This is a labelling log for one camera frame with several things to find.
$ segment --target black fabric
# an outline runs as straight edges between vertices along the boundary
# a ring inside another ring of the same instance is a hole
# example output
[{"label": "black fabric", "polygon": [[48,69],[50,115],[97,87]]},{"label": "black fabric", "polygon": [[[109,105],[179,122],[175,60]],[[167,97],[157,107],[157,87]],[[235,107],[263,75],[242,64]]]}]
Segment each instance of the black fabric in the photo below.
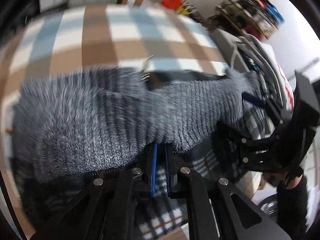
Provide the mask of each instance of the black fabric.
[{"label": "black fabric", "polygon": [[307,230],[307,179],[305,176],[293,189],[277,187],[278,224],[292,240],[301,240]]}]

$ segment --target silver screw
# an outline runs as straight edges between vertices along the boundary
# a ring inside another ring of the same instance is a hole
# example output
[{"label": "silver screw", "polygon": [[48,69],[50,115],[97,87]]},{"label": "silver screw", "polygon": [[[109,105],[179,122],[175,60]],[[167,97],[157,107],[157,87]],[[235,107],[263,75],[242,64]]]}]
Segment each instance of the silver screw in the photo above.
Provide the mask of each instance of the silver screw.
[{"label": "silver screw", "polygon": [[135,175],[138,175],[142,172],[142,170],[140,168],[133,168],[132,169],[132,173],[135,174]]},{"label": "silver screw", "polygon": [[191,170],[188,167],[182,167],[180,171],[183,174],[189,174]]},{"label": "silver screw", "polygon": [[94,181],[93,181],[93,184],[95,185],[95,186],[101,186],[102,184],[103,184],[103,179],[95,179]]},{"label": "silver screw", "polygon": [[223,185],[223,186],[226,186],[226,185],[228,185],[229,180],[226,179],[226,178],[220,178],[220,179],[218,180],[218,182],[219,182],[219,184],[221,184],[221,185]]}]

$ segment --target wall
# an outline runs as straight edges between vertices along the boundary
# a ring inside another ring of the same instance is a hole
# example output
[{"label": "wall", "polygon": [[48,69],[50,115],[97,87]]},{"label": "wall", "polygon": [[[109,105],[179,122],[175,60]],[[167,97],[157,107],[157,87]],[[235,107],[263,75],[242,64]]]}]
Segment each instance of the wall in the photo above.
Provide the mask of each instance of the wall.
[{"label": "wall", "polygon": [[[214,7],[222,0],[189,0],[204,17],[215,14]],[[315,57],[320,57],[320,40],[315,32],[289,0],[270,0],[283,15],[285,22],[278,32],[267,41],[276,54],[276,59],[287,77],[294,74],[294,70],[305,67]],[[311,81],[320,79],[320,64],[306,71]]]}]

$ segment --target ribbed knit fabric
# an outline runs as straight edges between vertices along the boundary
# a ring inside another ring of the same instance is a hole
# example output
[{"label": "ribbed knit fabric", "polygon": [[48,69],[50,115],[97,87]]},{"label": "ribbed knit fabric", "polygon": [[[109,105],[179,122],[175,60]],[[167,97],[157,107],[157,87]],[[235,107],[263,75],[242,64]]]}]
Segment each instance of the ribbed knit fabric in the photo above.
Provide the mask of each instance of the ribbed knit fabric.
[{"label": "ribbed knit fabric", "polygon": [[235,124],[252,107],[242,92],[260,96],[256,74],[236,70],[153,91],[140,79],[132,68],[112,67],[28,81],[15,111],[15,158],[42,183],[123,168],[151,142],[173,143],[183,154],[218,120]]}]

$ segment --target black sleeve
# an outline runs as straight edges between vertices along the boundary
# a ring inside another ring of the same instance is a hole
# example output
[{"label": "black sleeve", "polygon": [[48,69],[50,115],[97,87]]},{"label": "black sleeve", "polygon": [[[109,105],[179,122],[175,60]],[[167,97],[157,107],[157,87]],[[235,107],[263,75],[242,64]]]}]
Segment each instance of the black sleeve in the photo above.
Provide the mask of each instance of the black sleeve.
[{"label": "black sleeve", "polygon": [[277,187],[278,224],[292,240],[301,240],[307,229],[307,179],[302,177],[293,189]]}]

